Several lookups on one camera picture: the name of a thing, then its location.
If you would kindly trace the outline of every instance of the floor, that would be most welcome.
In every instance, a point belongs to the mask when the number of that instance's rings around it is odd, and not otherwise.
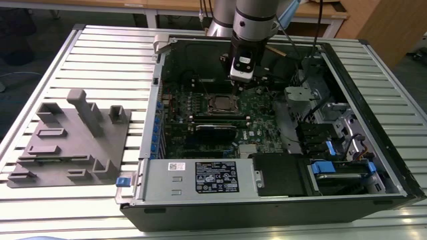
[[[104,12],[61,11],[60,19],[52,19],[48,10],[33,10],[32,20],[37,32],[26,37],[26,41],[34,51],[34,60],[22,66],[9,66],[0,60],[0,75],[12,72],[36,72],[42,74],[49,67],[54,55],[64,40],[77,23],[88,25],[108,25],[121,27],[146,26],[142,15]],[[161,28],[200,30],[201,25],[197,17],[160,17]],[[427,110],[427,66],[405,57],[396,66],[394,75],[406,88],[409,94]],[[0,78],[6,87],[0,93],[0,140],[20,113],[20,110],[38,83],[40,76],[34,74],[13,74]]]

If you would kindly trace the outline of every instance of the white sticker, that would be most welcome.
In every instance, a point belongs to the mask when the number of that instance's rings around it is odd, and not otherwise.
[[[142,4],[132,4],[132,3],[125,3],[124,6],[125,6],[125,7],[138,7],[138,8],[142,8],[142,7],[144,7]]]
[[[185,163],[184,162],[169,162],[166,170],[169,170],[169,171],[184,171],[185,170]]]
[[[332,15],[330,18],[333,19],[345,19],[346,16],[340,16],[340,15]]]

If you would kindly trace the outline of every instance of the metal table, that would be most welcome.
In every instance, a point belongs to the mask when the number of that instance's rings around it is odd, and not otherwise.
[[[140,232],[114,202],[114,185],[42,188],[6,187],[38,118],[42,102],[65,101],[69,88],[86,92],[98,108],[122,105],[132,110],[121,172],[134,171],[138,161],[150,78],[153,36],[157,33],[201,35],[201,31],[92,26],[72,30],[12,128],[0,144],[0,239],[52,236],[65,239],[292,239],[313,237],[423,239],[427,236],[427,201],[398,210],[377,212],[350,223],[260,227],[212,231]],[[296,41],[310,41],[293,37]],[[372,48],[357,40],[320,39],[330,43],[420,186],[427,188],[427,116]],[[122,198],[132,189],[118,193]]]

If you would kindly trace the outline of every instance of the warning label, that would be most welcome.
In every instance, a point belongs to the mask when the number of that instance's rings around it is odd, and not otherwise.
[[[238,179],[236,162],[196,162],[194,190],[198,194],[237,193]]]

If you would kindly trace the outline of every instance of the wooden desk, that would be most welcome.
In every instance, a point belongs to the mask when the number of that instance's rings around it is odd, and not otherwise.
[[[146,0],[148,9],[157,10],[180,10],[180,11],[198,11],[200,2],[198,0]],[[210,11],[208,1],[205,1],[206,10]],[[317,18],[318,16],[318,3],[306,2],[301,4],[296,10],[294,17]],[[325,19],[346,19],[348,13],[338,12],[333,9],[329,3],[322,5],[322,18]]]
[[[198,0],[146,0],[146,22],[149,28],[157,28],[157,15],[176,16],[198,16],[200,2]],[[292,22],[294,23],[317,23],[318,3],[306,2],[301,4],[296,10]],[[337,12],[329,3],[322,6],[321,24],[326,25],[322,37],[333,38],[342,21],[349,17],[346,12]]]
[[[158,15],[197,17],[200,2],[198,0],[0,0],[0,6],[25,9],[145,14],[148,28],[156,29],[158,27]],[[318,4],[306,2],[298,6],[292,22],[314,24],[317,15]],[[348,13],[337,12],[330,4],[324,4],[321,17],[321,23],[326,25],[322,34],[324,38],[334,37],[342,21],[348,17]]]

